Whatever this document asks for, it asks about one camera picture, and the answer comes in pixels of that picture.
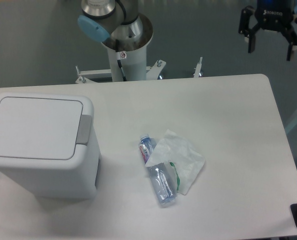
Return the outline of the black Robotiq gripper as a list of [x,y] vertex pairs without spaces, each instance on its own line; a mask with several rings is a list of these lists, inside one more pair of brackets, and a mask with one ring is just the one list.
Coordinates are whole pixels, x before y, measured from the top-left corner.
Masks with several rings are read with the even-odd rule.
[[[256,32],[259,29],[282,32],[288,42],[286,60],[291,61],[294,48],[297,48],[297,33],[292,22],[297,24],[297,15],[294,18],[294,0],[257,0],[256,9],[246,6],[241,10],[238,33],[248,40],[248,53],[253,53],[256,47]],[[251,16],[257,21],[250,28]]]

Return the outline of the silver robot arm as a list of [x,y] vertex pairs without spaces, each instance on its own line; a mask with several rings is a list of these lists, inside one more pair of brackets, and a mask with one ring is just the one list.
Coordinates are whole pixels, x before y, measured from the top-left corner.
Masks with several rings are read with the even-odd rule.
[[[79,28],[93,41],[107,42],[120,26],[139,19],[136,0],[83,0]],[[260,29],[281,33],[288,42],[287,61],[297,48],[297,12],[293,0],[258,0],[241,10],[238,33],[248,40],[248,53],[256,47]]]

